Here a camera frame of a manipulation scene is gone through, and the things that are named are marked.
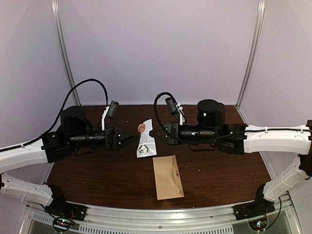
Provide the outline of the white sticker sheet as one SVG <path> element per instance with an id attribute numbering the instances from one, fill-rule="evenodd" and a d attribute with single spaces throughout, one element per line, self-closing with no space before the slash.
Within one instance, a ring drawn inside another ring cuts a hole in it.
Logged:
<path id="1" fill-rule="evenodd" d="M 146 129 L 143 133 L 139 133 L 139 143 L 136 150 L 137 158 L 157 155 L 155 139 L 149 136 L 149 132 L 153 130 L 152 119 L 150 118 L 143 123 L 145 124 Z"/>

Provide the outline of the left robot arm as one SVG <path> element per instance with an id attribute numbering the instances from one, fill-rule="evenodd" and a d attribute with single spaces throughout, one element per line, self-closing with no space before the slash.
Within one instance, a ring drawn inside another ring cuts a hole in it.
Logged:
<path id="1" fill-rule="evenodd" d="M 0 150 L 0 195 L 21 201 L 30 201 L 51 207 L 59 216 L 70 212 L 63 192 L 58 186 L 38 185 L 16 179 L 7 171 L 33 164 L 61 161 L 76 154 L 79 149 L 99 148 L 117 151 L 135 139 L 135 135 L 114 127 L 105 126 L 106 119 L 112 119 L 116 107 L 107 107 L 103 113 L 101 129 L 94 129 L 82 106 L 71 106 L 60 113 L 60 126 L 54 132 L 47 132 L 33 139 Z"/>

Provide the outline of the round brown seal sticker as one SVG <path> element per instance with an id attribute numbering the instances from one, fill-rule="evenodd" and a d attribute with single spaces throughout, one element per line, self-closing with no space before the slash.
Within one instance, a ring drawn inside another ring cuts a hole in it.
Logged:
<path id="1" fill-rule="evenodd" d="M 143 133 L 145 131 L 145 129 L 146 129 L 146 126 L 144 123 L 139 124 L 137 127 L 137 130 L 139 133 Z"/>

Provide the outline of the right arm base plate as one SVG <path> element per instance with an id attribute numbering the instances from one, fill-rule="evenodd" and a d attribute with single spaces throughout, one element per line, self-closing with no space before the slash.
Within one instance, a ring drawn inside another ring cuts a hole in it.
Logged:
<path id="1" fill-rule="evenodd" d="M 249 203 L 235 205 L 233 207 L 233 210 L 236 220 L 243 220 L 274 212 L 275 206 L 273 202 L 258 203 L 253 201 Z"/>

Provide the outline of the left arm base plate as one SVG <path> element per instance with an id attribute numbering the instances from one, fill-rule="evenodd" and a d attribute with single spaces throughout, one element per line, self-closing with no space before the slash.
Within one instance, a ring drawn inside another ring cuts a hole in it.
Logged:
<path id="1" fill-rule="evenodd" d="M 47 212 L 54 216 L 61 216 L 72 220 L 84 221 L 87 207 L 74 203 L 64 203 L 45 206 Z"/>

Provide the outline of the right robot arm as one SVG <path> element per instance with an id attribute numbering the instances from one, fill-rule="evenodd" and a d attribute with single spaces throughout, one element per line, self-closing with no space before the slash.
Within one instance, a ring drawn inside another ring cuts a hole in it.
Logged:
<path id="1" fill-rule="evenodd" d="M 154 113 L 159 130 L 165 133 L 169 145 L 208 144 L 209 151 L 244 155 L 255 152 L 288 152 L 298 156 L 280 175 L 261 185 L 255 200 L 250 204 L 254 215 L 262 214 L 269 203 L 283 193 L 312 176 L 312 122 L 295 127 L 259 127 L 247 124 L 227 124 L 224 104 L 212 99 L 197 104 L 197 123 L 188 124 L 183 108 L 169 93 L 165 102 L 177 121 L 164 124 L 158 115 L 157 102 Z"/>

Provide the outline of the brown paper envelope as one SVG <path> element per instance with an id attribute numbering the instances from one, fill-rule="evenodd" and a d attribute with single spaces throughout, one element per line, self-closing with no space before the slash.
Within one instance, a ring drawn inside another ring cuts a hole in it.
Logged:
<path id="1" fill-rule="evenodd" d="M 176 156 L 153 158 L 153 168 L 158 200 L 184 197 Z"/>

